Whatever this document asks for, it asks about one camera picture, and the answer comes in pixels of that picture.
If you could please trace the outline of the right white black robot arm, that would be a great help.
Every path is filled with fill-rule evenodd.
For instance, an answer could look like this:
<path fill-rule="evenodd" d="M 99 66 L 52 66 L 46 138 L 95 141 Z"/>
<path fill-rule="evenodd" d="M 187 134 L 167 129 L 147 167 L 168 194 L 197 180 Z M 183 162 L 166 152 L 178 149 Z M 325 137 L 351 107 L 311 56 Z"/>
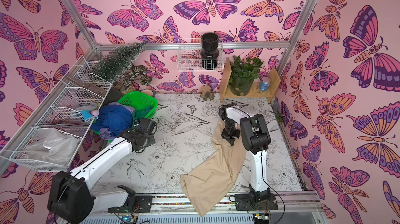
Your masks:
<path fill-rule="evenodd" d="M 219 116 L 225 123 L 221 137 L 234 145 L 237 139 L 251 156 L 252 175 L 248 193 L 236 194 L 236 210 L 277 210 L 276 195 L 267 183 L 266 158 L 271 137 L 265 118 L 261 114 L 249 114 L 235 104 L 219 108 Z"/>

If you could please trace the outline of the beige t-shirt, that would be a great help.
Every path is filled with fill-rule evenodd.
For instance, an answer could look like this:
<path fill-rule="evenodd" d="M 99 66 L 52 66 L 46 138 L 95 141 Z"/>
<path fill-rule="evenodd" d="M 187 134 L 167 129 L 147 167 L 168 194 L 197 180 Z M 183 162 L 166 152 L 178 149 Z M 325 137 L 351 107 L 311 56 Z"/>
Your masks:
<path fill-rule="evenodd" d="M 201 217 L 234 187 L 246 157 L 241 138 L 231 146 L 221 137 L 224 127 L 224 122 L 219 121 L 211 138 L 215 152 L 180 178 L 183 192 Z"/>

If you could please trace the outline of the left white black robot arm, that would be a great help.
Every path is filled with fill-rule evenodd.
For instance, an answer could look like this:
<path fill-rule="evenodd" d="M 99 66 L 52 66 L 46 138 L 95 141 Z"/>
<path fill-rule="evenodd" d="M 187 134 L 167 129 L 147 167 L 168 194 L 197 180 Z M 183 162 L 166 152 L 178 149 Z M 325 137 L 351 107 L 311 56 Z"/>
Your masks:
<path fill-rule="evenodd" d="M 79 224 L 90 214 L 134 213 L 142 206 L 136 192 L 124 185 L 112 190 L 93 192 L 98 180 L 121 159 L 142 153 L 155 144 L 158 121 L 143 118 L 133 129 L 123 131 L 111 144 L 70 172 L 60 171 L 52 179 L 48 210 L 69 224 Z"/>

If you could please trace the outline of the blue t-shirt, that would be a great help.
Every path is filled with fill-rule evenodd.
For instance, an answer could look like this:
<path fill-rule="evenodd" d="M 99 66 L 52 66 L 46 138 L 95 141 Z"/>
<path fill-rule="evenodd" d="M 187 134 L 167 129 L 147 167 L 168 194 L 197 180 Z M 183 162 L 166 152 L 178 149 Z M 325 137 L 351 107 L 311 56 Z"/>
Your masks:
<path fill-rule="evenodd" d="M 100 114 L 91 129 L 101 133 L 109 131 L 111 136 L 118 136 L 130 129 L 133 124 L 132 112 L 122 105 L 106 105 L 100 108 Z"/>

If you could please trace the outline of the green plastic laundry basket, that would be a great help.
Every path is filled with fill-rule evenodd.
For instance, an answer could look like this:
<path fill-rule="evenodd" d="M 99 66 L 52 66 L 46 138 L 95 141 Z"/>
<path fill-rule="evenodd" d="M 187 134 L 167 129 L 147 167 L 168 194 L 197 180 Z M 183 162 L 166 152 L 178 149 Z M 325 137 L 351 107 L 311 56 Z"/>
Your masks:
<path fill-rule="evenodd" d="M 123 105 L 134 107 L 136 109 L 135 113 L 132 115 L 133 124 L 131 128 L 137 125 L 142 118 L 152 118 L 155 115 L 158 107 L 158 101 L 155 98 L 139 91 L 129 92 L 117 102 Z"/>

